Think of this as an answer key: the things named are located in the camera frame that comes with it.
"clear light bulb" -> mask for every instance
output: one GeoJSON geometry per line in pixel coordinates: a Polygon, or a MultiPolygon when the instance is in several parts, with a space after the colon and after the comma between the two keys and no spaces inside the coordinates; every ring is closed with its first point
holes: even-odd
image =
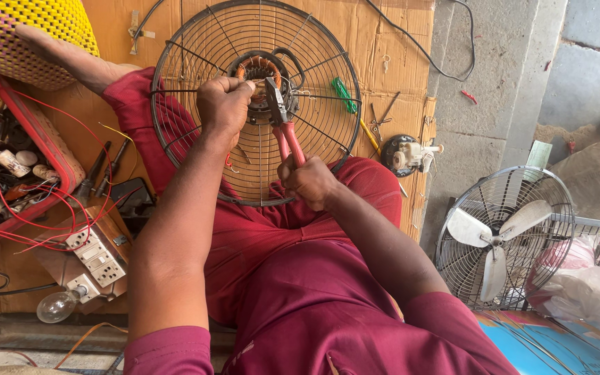
{"type": "Polygon", "coordinates": [[[66,292],[57,292],[45,297],[36,308],[36,316],[44,323],[57,323],[71,315],[80,297],[88,290],[82,285],[66,292]]]}

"hand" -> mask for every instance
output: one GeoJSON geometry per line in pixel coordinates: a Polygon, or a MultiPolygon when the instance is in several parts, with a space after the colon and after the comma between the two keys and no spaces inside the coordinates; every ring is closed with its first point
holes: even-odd
{"type": "Polygon", "coordinates": [[[198,87],[196,106],[203,125],[201,132],[218,140],[224,152],[238,144],[254,87],[254,82],[235,77],[215,78],[198,87]]]}
{"type": "Polygon", "coordinates": [[[316,155],[305,154],[300,168],[295,167],[290,155],[277,168],[277,175],[287,196],[304,200],[314,211],[324,210],[326,202],[345,187],[316,155]]]}

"wire cutter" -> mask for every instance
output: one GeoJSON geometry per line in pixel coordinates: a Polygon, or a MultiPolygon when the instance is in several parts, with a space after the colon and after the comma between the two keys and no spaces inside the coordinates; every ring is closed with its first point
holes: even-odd
{"type": "Polygon", "coordinates": [[[305,163],[305,155],[302,153],[300,143],[295,136],[295,124],[289,121],[288,112],[286,106],[284,106],[284,98],[281,96],[281,91],[277,88],[272,77],[265,78],[265,94],[267,106],[272,115],[272,134],[275,135],[279,143],[281,161],[289,157],[290,146],[295,166],[300,167],[305,163]]]}

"fan guard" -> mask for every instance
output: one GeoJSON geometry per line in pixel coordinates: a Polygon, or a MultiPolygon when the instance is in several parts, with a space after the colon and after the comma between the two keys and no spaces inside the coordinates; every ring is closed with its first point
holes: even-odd
{"type": "MultiPolygon", "coordinates": [[[[270,0],[235,0],[207,7],[166,41],[152,83],[151,108],[157,136],[172,163],[180,166],[200,133],[196,89],[219,75],[242,76],[239,67],[246,67],[245,78],[281,74],[280,90],[298,141],[304,152],[332,163],[329,167],[335,173],[349,156],[358,132],[361,101],[353,66],[319,21],[270,0]],[[331,88],[335,77],[349,90],[357,105],[355,114],[346,111],[331,88]]],[[[248,206],[293,200],[283,195],[278,182],[281,158],[268,112],[264,100],[252,100],[238,146],[230,152],[232,166],[224,165],[222,200],[248,206]]]]}
{"type": "Polygon", "coordinates": [[[559,268],[571,248],[574,231],[573,201],[564,183],[551,172],[531,166],[503,169],[483,178],[455,201],[446,215],[437,241],[435,265],[451,293],[477,310],[520,309],[525,298],[538,291],[559,268]],[[499,234],[501,225],[525,204],[545,200],[552,215],[537,226],[507,241],[506,284],[490,302],[480,299],[485,256],[492,249],[460,243],[447,223],[460,208],[499,234]],[[536,260],[551,245],[568,240],[557,256],[540,266],[536,260]]]}

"sleeve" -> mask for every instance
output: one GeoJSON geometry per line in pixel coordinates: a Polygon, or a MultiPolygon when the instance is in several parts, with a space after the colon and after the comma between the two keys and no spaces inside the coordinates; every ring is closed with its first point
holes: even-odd
{"type": "Polygon", "coordinates": [[[181,326],[140,337],[124,351],[124,374],[213,375],[210,333],[201,327],[181,326]]]}
{"type": "Polygon", "coordinates": [[[406,323],[461,348],[491,375],[518,374],[469,308],[456,297],[444,292],[422,294],[409,301],[402,312],[406,323]]]}

